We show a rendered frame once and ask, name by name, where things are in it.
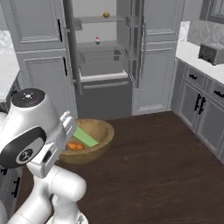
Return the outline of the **left fridge door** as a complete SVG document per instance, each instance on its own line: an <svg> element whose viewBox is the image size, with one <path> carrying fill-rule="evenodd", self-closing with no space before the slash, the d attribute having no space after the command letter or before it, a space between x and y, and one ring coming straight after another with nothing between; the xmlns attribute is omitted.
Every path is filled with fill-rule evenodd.
<svg viewBox="0 0 224 224"><path fill-rule="evenodd" d="M67 38L69 44L69 52L71 58L71 66L73 71L73 79L75 80L75 89L78 95L82 94L81 78L79 72L79 64L77 62L76 56L76 40L75 40L75 30L74 30L74 14L72 0L63 0L65 20L66 20L66 29L67 29Z"/></svg>

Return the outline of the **wooden bowl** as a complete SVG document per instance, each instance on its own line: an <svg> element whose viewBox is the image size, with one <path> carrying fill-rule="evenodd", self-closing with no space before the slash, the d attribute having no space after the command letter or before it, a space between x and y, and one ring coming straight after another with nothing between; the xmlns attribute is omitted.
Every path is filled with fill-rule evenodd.
<svg viewBox="0 0 224 224"><path fill-rule="evenodd" d="M78 119L77 125L98 144L92 147L85 145L83 150L63 150L59 156L59 161L62 163L84 165L96 160L107 151L115 135L113 126L103 120Z"/></svg>

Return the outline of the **grey base cupboard door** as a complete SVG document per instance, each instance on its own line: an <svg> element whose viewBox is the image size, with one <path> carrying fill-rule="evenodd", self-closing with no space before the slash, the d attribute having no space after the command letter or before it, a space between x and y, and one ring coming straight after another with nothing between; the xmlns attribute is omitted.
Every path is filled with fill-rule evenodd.
<svg viewBox="0 0 224 224"><path fill-rule="evenodd" d="M196 87L189 84L187 81L184 82L179 102L178 115L190 129L193 129L196 120L197 111L194 111L194 106L198 94L200 94L200 91Z"/></svg>
<svg viewBox="0 0 224 224"><path fill-rule="evenodd" d="M0 200L5 206L8 218L10 218L15 211L17 198L14 198L11 192L15 190L14 181L17 180L18 177L22 177L21 167L15 169L0 168Z"/></svg>
<svg viewBox="0 0 224 224"><path fill-rule="evenodd" d="M215 100L206 97L204 111L199 115L196 133L214 153L218 152L224 133L224 108Z"/></svg>

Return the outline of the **fridge freezer drawer front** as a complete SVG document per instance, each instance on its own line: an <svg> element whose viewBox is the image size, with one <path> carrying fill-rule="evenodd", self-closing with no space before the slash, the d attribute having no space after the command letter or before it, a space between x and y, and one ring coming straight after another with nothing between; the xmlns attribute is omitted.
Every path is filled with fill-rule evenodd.
<svg viewBox="0 0 224 224"><path fill-rule="evenodd" d="M119 87L83 89L83 85L120 81L128 81L129 84ZM81 86L82 94L76 95L79 118L110 120L131 116L132 84L129 78L89 81L82 83Z"/></svg>

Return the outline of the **right fridge door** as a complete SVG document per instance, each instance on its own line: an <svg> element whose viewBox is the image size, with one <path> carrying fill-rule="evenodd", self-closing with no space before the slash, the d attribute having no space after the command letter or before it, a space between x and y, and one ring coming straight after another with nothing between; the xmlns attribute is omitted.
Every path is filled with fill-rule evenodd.
<svg viewBox="0 0 224 224"><path fill-rule="evenodd" d="M116 0L116 40L122 47L124 71L139 88L142 63L144 0Z"/></svg>

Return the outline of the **grey drawer front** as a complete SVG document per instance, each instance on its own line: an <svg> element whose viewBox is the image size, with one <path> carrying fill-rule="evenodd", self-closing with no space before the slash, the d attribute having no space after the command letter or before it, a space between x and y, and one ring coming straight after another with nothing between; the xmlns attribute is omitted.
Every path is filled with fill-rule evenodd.
<svg viewBox="0 0 224 224"><path fill-rule="evenodd" d="M185 69L185 78L199 88L205 86L206 76L196 68L188 66Z"/></svg>
<svg viewBox="0 0 224 224"><path fill-rule="evenodd" d="M218 102L224 104L224 84L213 81L209 89L209 94Z"/></svg>

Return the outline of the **fridge door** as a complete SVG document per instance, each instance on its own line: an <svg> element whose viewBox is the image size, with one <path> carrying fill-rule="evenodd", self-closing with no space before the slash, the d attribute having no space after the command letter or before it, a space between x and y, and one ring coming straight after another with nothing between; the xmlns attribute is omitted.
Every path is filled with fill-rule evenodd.
<svg viewBox="0 0 224 224"><path fill-rule="evenodd" d="M75 80L75 89L78 95L82 94L81 78L79 72L79 64L77 62L76 56L76 40L75 40L75 30L74 30L74 14L72 0L63 0L65 20L66 20L66 29L67 29L67 38L69 44L69 52L71 58L71 66L73 71L73 79Z"/></svg>
<svg viewBox="0 0 224 224"><path fill-rule="evenodd" d="M144 0L116 0L116 40L122 47L124 71L139 88L142 63Z"/></svg>

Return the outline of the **green corn cob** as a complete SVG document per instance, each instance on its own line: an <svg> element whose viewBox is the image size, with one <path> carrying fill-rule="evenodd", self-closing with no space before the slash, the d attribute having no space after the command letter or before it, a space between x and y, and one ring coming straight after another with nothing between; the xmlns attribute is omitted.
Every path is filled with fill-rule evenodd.
<svg viewBox="0 0 224 224"><path fill-rule="evenodd" d="M93 139L84 129L77 127L76 131L73 133L73 137L81 141L87 147L94 147L98 142Z"/></svg>

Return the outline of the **tall grey cupboard door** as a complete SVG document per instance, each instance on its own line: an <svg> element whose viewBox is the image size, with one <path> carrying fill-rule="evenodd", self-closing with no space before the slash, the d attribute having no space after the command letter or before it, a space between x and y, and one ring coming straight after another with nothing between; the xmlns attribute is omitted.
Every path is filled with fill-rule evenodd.
<svg viewBox="0 0 224 224"><path fill-rule="evenodd" d="M67 76L63 57L66 58ZM59 116L70 110L73 117L77 117L72 69L66 49L17 52L17 61L25 88L46 92Z"/></svg>
<svg viewBox="0 0 224 224"><path fill-rule="evenodd" d="M62 0L0 0L16 52L65 47ZM63 42L60 42L57 19Z"/></svg>

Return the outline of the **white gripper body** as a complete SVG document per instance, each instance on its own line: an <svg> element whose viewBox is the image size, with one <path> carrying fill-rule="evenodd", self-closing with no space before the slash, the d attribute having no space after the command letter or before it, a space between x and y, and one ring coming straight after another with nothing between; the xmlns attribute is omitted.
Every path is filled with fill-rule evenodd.
<svg viewBox="0 0 224 224"><path fill-rule="evenodd" d="M67 147L67 143L73 136L74 132L77 130L76 120L72 116L71 112L68 110L60 117L62 123L62 135L60 148L64 150Z"/></svg>

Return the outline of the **grey wall cupboard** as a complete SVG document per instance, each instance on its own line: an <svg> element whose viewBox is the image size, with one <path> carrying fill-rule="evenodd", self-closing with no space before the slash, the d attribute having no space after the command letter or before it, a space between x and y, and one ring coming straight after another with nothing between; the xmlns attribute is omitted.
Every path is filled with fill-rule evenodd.
<svg viewBox="0 0 224 224"><path fill-rule="evenodd" d="M224 24L224 0L203 0L199 19Z"/></svg>

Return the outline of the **grey fridge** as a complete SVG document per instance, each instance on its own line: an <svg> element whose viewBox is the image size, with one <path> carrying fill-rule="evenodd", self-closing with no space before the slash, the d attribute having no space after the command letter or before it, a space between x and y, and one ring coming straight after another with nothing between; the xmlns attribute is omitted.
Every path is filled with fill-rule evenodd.
<svg viewBox="0 0 224 224"><path fill-rule="evenodd" d="M116 0L72 0L80 83L129 78L116 40ZM110 16L103 17L108 11Z"/></svg>

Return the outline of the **silver toaster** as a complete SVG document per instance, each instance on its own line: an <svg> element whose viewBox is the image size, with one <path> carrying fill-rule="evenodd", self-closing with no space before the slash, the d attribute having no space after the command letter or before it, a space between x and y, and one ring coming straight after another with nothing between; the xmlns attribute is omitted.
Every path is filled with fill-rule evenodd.
<svg viewBox="0 0 224 224"><path fill-rule="evenodd" d="M224 44L201 44L198 58L212 64L213 66L224 64Z"/></svg>

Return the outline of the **grey tall cupboard panel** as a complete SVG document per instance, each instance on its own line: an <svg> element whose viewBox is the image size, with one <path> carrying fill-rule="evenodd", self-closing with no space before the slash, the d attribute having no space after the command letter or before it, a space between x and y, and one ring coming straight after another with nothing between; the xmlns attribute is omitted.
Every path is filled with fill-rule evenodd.
<svg viewBox="0 0 224 224"><path fill-rule="evenodd" d="M168 109L184 4L185 0L144 0L145 62L139 88L133 89L133 116Z"/></svg>

